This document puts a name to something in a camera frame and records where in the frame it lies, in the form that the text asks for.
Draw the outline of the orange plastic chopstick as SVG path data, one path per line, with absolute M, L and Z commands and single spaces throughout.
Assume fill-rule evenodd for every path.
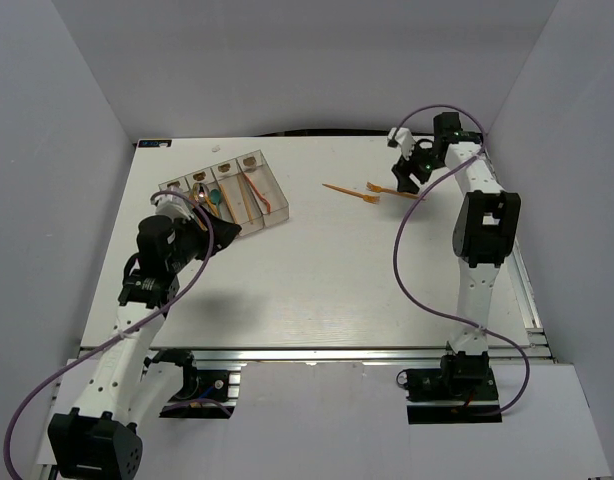
M 237 222 L 237 216 L 236 216 L 236 214 L 235 214 L 235 212 L 233 210 L 233 207 L 231 205 L 231 201 L 230 201 L 230 199 L 229 199 L 229 197 L 227 195 L 227 191 L 226 191 L 225 187 L 220 182 L 218 182 L 218 186 L 219 186 L 219 189 L 220 189 L 220 192 L 221 192 L 221 197 L 223 199 L 223 202 L 225 203 L 226 208 L 227 208 L 227 210 L 228 210 L 228 212 L 229 212 L 229 214 L 231 216 L 232 222 L 233 223 L 238 223 Z
M 245 187 L 242 181 L 242 177 L 237 176 L 237 182 L 239 185 L 239 190 L 240 190 L 240 194 L 241 194 L 241 198 L 242 198 L 242 202 L 243 205 L 245 207 L 246 213 L 247 213 L 247 217 L 248 217 L 248 221 L 250 223 L 253 223 L 253 217 L 252 217 L 252 213 L 251 213 L 251 208 L 248 202 L 248 198 L 247 198 L 247 194 L 245 192 Z

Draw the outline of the orange plastic spoon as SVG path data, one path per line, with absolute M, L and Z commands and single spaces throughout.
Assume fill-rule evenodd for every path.
M 212 215 L 214 215 L 215 217 L 219 218 L 220 214 L 216 208 L 216 206 L 213 204 L 213 202 L 211 201 L 211 198 L 209 197 L 208 194 L 204 193 L 202 195 L 202 199 L 204 200 L 204 202 L 207 204 L 207 206 L 209 207 L 209 210 L 211 211 Z

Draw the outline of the orange plastic fork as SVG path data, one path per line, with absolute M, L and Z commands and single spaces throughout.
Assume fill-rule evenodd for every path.
M 376 185 L 376 184 L 373 184 L 371 182 L 367 182 L 366 183 L 366 189 L 368 191 L 373 192 L 373 193 L 384 193 L 384 194 L 399 196 L 399 197 L 408 198 L 408 199 L 418 199 L 419 198 L 419 196 L 417 194 L 412 194 L 412 193 L 407 193 L 407 192 L 399 192 L 399 191 L 397 191 L 395 189 L 382 187 L 380 185 Z
M 369 195 L 369 194 L 364 194 L 364 193 L 360 193 L 357 192 L 355 190 L 350 190 L 350 189 L 346 189 L 343 187 L 339 187 L 339 186 L 335 186 L 335 185 L 331 185 L 331 184 L 322 184 L 323 187 L 328 188 L 330 190 L 339 192 L 339 193 L 343 193 L 345 195 L 349 195 L 349 196 L 353 196 L 355 198 L 359 198 L 361 200 L 363 200 L 366 203 L 370 203 L 370 204 L 378 204 L 380 202 L 380 197 L 377 195 Z
M 265 195 L 263 195 L 260 190 L 256 187 L 255 183 L 253 182 L 253 180 L 246 174 L 243 173 L 243 177 L 245 178 L 246 182 L 248 183 L 249 187 L 251 188 L 251 190 L 253 191 L 253 193 L 256 195 L 256 197 L 263 203 L 263 205 L 266 208 L 266 213 L 270 214 L 271 213 L 271 203 L 269 202 L 269 200 L 265 197 Z

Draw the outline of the teal plastic spoon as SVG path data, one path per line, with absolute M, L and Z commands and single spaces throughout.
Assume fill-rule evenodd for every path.
M 220 202 L 221 202 L 221 200 L 222 200 L 222 197 L 221 197 L 221 192 L 220 192 L 220 190 L 218 190 L 218 189 L 212 189 L 212 190 L 209 192 L 209 194 L 208 194 L 208 195 L 209 195 L 209 197 L 211 198 L 211 201 L 212 201 L 212 202 L 213 202 L 213 204 L 216 206 L 216 208 L 217 208 L 217 210 L 218 210 L 218 212 L 219 212 L 219 214 L 220 214 L 220 217 L 219 217 L 219 218 L 221 218 L 221 211 L 220 211 L 219 205 L 220 205 Z

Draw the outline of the silver metal spoon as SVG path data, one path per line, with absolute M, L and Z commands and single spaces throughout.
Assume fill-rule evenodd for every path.
M 193 186 L 192 186 L 192 196 L 193 196 L 193 199 L 199 205 L 208 205 L 209 204 L 209 200 L 208 200 L 207 191 L 205 189 L 205 186 L 202 183 L 200 183 L 200 182 L 196 182 L 196 183 L 193 184 Z

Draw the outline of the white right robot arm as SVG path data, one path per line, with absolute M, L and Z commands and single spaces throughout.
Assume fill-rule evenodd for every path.
M 480 357 L 488 351 L 492 291 L 516 237 L 521 199 L 501 187 L 489 166 L 484 136 L 462 128 L 459 113 L 433 119 L 433 138 L 416 141 L 399 127 L 388 134 L 388 146 L 400 150 L 392 166 L 399 193 L 417 195 L 432 173 L 448 168 L 463 195 L 452 233 L 459 265 L 458 326 L 448 340 L 456 356 Z

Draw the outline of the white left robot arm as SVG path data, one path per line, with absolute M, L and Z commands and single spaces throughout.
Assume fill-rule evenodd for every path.
M 157 214 L 139 223 L 138 250 L 123 271 L 112 331 L 116 342 L 102 353 L 70 410 L 54 414 L 48 426 L 62 477 L 134 478 L 145 422 L 166 402 L 190 400 L 198 392 L 190 351 L 169 349 L 154 357 L 148 352 L 166 320 L 164 306 L 178 293 L 179 273 L 228 247 L 240 231 L 237 224 L 197 214 Z

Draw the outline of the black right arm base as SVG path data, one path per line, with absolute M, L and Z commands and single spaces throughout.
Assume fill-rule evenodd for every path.
M 396 384 L 406 392 L 409 425 L 495 424 L 502 422 L 493 371 L 479 383 L 452 388 L 439 368 L 403 369 Z

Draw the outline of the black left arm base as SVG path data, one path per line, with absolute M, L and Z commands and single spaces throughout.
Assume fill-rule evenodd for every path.
M 163 407 L 160 417 L 168 419 L 227 420 L 235 410 L 242 366 L 203 360 L 183 351 L 181 389 Z

